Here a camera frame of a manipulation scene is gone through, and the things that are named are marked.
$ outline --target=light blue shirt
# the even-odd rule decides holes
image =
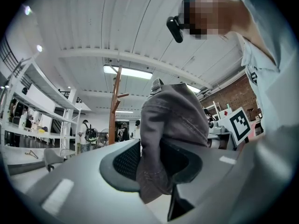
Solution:
[[[242,0],[275,64],[245,40],[242,66],[261,107],[265,132],[299,124],[299,46],[271,0]]]

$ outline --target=chair backrest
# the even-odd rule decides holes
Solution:
[[[48,165],[54,164],[54,163],[63,163],[64,158],[59,157],[53,149],[46,148],[43,152],[44,160],[45,160],[45,166],[48,170]]]

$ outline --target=white floor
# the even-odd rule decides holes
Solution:
[[[158,220],[162,223],[167,223],[170,201],[170,195],[162,195],[151,203],[146,204],[146,206],[154,213]]]

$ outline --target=white sign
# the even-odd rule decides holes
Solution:
[[[236,145],[239,145],[250,133],[249,121],[242,107],[219,120],[218,126],[224,126],[233,133]]]

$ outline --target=ceiling beam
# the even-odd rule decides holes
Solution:
[[[205,86],[206,88],[212,89],[212,85],[206,82],[205,80],[198,78],[187,71],[181,70],[175,66],[169,65],[167,63],[148,58],[145,56],[141,56],[138,54],[133,54],[130,52],[119,52],[117,50],[110,49],[69,49],[62,50],[60,52],[60,57],[74,57],[74,56],[99,56],[99,57],[107,57],[113,59],[120,59],[124,61],[130,61],[135,63],[140,63],[146,66],[154,67],[159,70],[164,70],[167,73],[172,73],[177,76],[188,79],[192,82]]]
[[[80,91],[79,94],[83,95],[83,96],[88,96],[88,97],[112,98],[112,93],[107,93],[107,92]],[[147,96],[128,95],[128,96],[122,97],[121,99],[145,101],[147,99]]]

